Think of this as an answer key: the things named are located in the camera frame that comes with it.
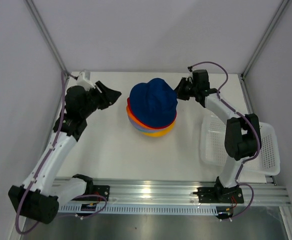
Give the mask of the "red hat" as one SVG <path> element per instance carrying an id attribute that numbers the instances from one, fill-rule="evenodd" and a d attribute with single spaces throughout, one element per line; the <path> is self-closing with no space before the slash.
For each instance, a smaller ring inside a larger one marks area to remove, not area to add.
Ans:
<path id="1" fill-rule="evenodd" d="M 143 124 L 150 127 L 164 127 L 170 124 L 177 118 L 177 110 L 169 111 L 168 113 L 150 112 L 144 105 L 137 107 L 135 103 L 131 101 L 131 98 L 127 98 L 127 105 L 130 108 L 132 114 Z"/>

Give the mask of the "orange bucket hat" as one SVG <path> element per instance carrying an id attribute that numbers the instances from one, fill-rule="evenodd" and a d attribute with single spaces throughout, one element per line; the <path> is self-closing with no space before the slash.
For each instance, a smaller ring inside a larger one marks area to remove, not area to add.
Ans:
<path id="1" fill-rule="evenodd" d="M 153 126 L 145 125 L 144 123 L 142 123 L 141 121 L 139 121 L 139 120 L 138 120 L 138 119 L 132 114 L 132 112 L 131 112 L 131 110 L 130 110 L 130 108 L 129 108 L 128 105 L 126 106 L 126 112 L 127 112 L 127 116 L 128 116 L 131 120 L 133 120 L 136 124 L 138 124 L 140 127 L 143 127 L 143 128 L 145 128 L 145 129 L 149 129 L 149 130 L 163 130 L 163 129 L 165 129 L 165 128 L 168 128 L 170 125 L 174 124 L 175 121 L 176 121 L 176 119 L 174 118 L 174 120 L 173 120 L 170 124 L 168 124 L 168 125 L 166 125 L 166 126 L 162 126 L 162 127 L 153 127 Z"/>

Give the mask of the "blue cap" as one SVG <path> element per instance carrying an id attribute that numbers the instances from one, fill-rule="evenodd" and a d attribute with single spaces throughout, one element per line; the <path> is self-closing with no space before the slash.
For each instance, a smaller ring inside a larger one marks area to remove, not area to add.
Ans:
<path id="1" fill-rule="evenodd" d="M 151 113 L 168 114 L 177 110 L 177 94 L 162 78 L 153 78 L 149 82 L 136 84 L 129 93 L 136 107 L 145 106 Z"/>

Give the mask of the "lavender bucket hat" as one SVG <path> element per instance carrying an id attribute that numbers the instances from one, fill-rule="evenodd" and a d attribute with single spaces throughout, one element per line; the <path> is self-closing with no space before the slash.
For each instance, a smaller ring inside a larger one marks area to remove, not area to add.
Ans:
<path id="1" fill-rule="evenodd" d="M 152 128 L 147 128 L 147 127 L 143 127 L 141 125 L 139 125 L 138 123 L 136 123 L 133 119 L 128 118 L 128 120 L 130 121 L 130 123 L 137 129 L 137 128 L 141 128 L 141 129 L 152 129 Z"/>

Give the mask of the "teal bucket hat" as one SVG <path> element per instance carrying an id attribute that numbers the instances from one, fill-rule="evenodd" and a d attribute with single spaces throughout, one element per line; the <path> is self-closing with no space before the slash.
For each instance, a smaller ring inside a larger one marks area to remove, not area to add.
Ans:
<path id="1" fill-rule="evenodd" d="M 148 128 L 137 128 L 137 130 L 143 133 L 158 133 L 161 131 L 160 129 L 148 129 Z"/>

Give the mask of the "yellow bucket hat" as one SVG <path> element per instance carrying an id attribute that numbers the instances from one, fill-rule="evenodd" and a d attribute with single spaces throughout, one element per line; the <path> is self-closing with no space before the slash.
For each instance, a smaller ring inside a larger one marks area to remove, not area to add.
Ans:
<path id="1" fill-rule="evenodd" d="M 175 126 L 175 123 L 176 122 L 174 121 L 171 125 L 169 125 L 166 128 L 162 128 L 159 131 L 156 131 L 156 132 L 142 132 L 142 134 L 145 135 L 145 136 L 154 137 L 154 138 L 163 137 L 163 136 L 167 135 L 169 132 L 172 131 L 172 129 Z"/>

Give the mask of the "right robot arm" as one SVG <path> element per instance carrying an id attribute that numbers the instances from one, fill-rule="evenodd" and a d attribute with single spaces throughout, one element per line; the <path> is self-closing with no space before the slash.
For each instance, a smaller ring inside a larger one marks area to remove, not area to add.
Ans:
<path id="1" fill-rule="evenodd" d="M 226 126 L 224 147 L 226 163 L 213 187 L 199 187 L 195 192 L 200 203 L 242 204 L 243 193 L 239 177 L 244 164 L 255 159 L 261 150 L 260 124 L 254 113 L 243 115 L 212 88 L 206 70 L 195 70 L 183 77 L 174 90 L 179 100 L 194 98 L 202 107 L 214 113 Z"/>

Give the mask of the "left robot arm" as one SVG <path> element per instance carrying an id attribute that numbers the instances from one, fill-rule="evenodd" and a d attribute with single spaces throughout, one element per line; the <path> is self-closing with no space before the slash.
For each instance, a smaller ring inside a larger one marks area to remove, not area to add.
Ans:
<path id="1" fill-rule="evenodd" d="M 100 81 L 88 88 L 78 84 L 62 89 L 60 115 L 52 129 L 49 144 L 23 183 L 13 185 L 8 191 L 16 211 L 16 221 L 23 216 L 49 224 L 59 207 L 69 201 L 107 200 L 96 193 L 93 179 L 82 174 L 75 174 L 56 191 L 52 188 L 63 162 L 85 131 L 88 117 L 96 110 L 112 106 L 121 95 L 121 92 L 106 87 Z"/>

